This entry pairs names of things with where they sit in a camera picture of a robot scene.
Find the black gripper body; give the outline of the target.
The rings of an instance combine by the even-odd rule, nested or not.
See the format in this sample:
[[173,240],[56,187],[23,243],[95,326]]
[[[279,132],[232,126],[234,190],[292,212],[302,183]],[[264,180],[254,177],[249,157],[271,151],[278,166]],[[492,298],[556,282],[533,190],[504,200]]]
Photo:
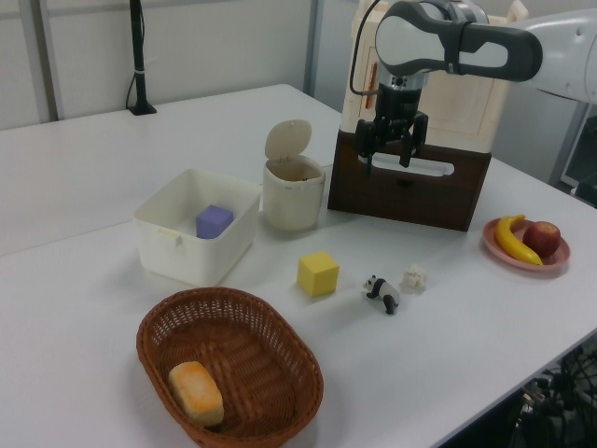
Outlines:
[[400,143],[405,133],[413,138],[412,155],[424,144],[428,117],[419,110],[421,90],[398,90],[381,85],[373,120],[360,119],[354,133],[354,150],[360,157],[365,148],[381,151],[386,145]]

